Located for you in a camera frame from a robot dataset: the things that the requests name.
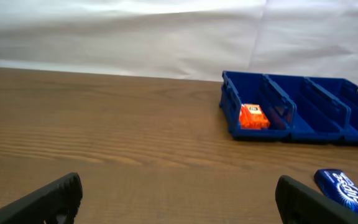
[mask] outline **orange object in bin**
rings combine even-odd
[[[259,105],[243,104],[240,110],[241,128],[268,128],[270,122]]]

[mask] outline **blue package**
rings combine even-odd
[[[358,188],[338,169],[320,169],[314,175],[314,181],[330,199],[358,213]]]

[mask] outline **white backdrop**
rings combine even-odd
[[[216,81],[240,70],[358,84],[358,1],[0,0],[0,67]]]

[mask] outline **brown wood grain surface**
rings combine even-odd
[[[76,223],[281,223],[287,174],[358,185],[358,147],[231,139],[220,83],[0,68],[0,207],[78,172]]]

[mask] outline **empty blue bin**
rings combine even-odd
[[[358,86],[344,78],[310,77],[310,80],[330,91],[350,108],[349,124],[344,133],[345,140],[358,142]]]
[[[294,101],[291,138],[301,141],[335,141],[344,135],[349,108],[324,88],[305,77],[268,75]]]
[[[229,132],[235,139],[280,140],[290,134],[289,122],[293,118],[294,103],[288,95],[268,77],[256,73],[223,71],[223,109]],[[260,105],[270,121],[268,129],[242,129],[239,123],[241,104]]]

